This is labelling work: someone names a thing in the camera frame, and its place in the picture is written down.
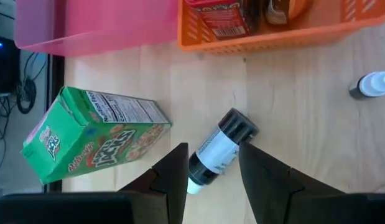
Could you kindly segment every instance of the nutrition facts label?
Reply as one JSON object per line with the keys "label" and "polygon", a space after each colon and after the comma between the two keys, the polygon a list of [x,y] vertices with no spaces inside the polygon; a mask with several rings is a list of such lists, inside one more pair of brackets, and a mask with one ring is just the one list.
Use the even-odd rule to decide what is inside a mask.
{"label": "nutrition facts label", "polygon": [[87,91],[104,123],[167,123],[153,101]]}

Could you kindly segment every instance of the black cap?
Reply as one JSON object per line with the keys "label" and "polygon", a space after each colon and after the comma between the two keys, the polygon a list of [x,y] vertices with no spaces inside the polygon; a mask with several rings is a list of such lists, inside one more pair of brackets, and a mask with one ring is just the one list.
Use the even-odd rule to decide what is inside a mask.
{"label": "black cap", "polygon": [[259,132],[257,126],[235,108],[227,112],[218,127],[237,145],[249,142]]}

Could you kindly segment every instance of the bottle cap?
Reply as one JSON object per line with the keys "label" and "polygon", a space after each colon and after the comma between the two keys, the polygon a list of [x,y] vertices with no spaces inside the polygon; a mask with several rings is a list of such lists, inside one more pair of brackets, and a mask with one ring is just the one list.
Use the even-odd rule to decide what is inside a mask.
{"label": "bottle cap", "polygon": [[249,142],[259,132],[257,126],[249,118],[234,108],[227,112],[218,123],[218,127],[237,145],[241,142]]}
{"label": "bottle cap", "polygon": [[191,178],[188,178],[188,187],[187,192],[189,194],[197,194],[204,187],[204,185],[199,185],[195,183]]}
{"label": "bottle cap", "polygon": [[385,95],[385,72],[370,73],[361,80],[359,88],[366,96]]}

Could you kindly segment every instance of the product package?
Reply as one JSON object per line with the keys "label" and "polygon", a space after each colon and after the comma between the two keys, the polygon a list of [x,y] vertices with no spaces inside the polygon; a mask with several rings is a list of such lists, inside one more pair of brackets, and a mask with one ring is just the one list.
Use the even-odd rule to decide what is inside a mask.
{"label": "product package", "polygon": [[267,0],[266,20],[274,25],[286,25],[310,5],[312,0]]}
{"label": "product package", "polygon": [[47,184],[140,159],[170,127],[155,101],[65,87],[21,153]]}
{"label": "product package", "polygon": [[257,32],[261,0],[186,0],[219,40]]}

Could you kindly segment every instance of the glue stick label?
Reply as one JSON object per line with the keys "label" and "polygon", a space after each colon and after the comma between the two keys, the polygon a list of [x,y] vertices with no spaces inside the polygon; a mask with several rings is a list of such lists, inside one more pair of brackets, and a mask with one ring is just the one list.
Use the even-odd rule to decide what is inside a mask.
{"label": "glue stick label", "polygon": [[230,140],[221,129],[213,131],[197,150],[200,162],[210,171],[221,174],[236,158],[239,146]]}

